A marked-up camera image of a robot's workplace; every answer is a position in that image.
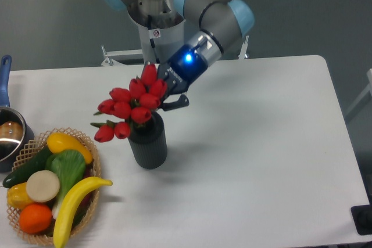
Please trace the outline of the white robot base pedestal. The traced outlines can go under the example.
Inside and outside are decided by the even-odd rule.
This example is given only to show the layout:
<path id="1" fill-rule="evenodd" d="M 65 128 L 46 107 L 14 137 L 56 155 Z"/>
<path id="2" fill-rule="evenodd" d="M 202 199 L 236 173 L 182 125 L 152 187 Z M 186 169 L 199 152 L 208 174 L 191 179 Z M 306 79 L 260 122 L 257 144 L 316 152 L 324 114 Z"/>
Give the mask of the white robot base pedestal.
<path id="1" fill-rule="evenodd" d="M 137 25 L 144 62 L 164 63 L 184 45 L 184 18 L 174 0 L 137 0 L 128 7 Z"/>

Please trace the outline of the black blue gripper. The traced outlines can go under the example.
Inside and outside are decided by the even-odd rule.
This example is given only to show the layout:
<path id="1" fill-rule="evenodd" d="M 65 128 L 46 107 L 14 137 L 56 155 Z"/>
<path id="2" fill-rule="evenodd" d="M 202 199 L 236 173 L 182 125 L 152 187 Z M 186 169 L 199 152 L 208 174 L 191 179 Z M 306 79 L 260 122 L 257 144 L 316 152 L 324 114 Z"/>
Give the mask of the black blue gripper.
<path id="1" fill-rule="evenodd" d="M 201 55 L 200 46 L 182 46 L 166 62 L 158 66 L 158 78 L 167 85 L 166 95 L 176 95 L 188 91 L 189 86 L 197 80 L 208 68 L 206 59 Z M 141 78 L 157 78 L 155 64 L 145 65 Z M 181 94 L 177 101 L 163 102 L 160 108 L 171 111 L 189 106 L 189 99 Z"/>

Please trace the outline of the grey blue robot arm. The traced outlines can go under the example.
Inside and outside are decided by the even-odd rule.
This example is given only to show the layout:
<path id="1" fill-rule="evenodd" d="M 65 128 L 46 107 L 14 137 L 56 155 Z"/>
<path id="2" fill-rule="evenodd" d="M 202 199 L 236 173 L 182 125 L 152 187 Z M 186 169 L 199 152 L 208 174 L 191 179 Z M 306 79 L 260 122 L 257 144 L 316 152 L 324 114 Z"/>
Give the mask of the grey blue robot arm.
<path id="1" fill-rule="evenodd" d="M 255 23 L 243 0 L 104 1 L 128 12 L 138 27 L 144 62 L 158 66 L 167 96 L 178 95 L 171 103 L 161 99 L 165 111 L 188 106 L 189 86 Z"/>

